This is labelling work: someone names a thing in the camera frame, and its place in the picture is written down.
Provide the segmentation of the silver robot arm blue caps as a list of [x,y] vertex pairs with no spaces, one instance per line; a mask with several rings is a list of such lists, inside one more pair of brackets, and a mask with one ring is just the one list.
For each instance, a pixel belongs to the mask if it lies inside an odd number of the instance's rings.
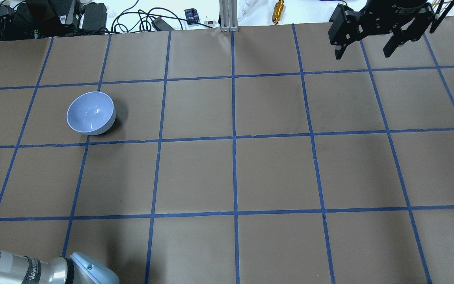
[[[392,34],[383,48],[388,58],[407,41],[416,41],[434,20],[435,13],[425,0],[369,0],[362,11],[337,5],[330,18],[329,40],[335,58],[346,47],[370,35]],[[87,92],[76,98],[67,111],[67,122],[83,134],[102,134],[115,122],[112,98],[104,92]],[[82,253],[48,262],[0,250],[0,284],[118,284],[109,268]]]

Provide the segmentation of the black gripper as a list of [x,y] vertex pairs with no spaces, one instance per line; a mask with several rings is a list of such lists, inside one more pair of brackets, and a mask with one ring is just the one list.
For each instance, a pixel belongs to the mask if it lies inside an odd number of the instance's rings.
[[330,44],[340,60],[349,44],[368,36],[392,34],[383,48],[385,58],[408,40],[418,40],[435,20],[436,13],[425,0],[368,0],[360,11],[338,4],[330,16]]

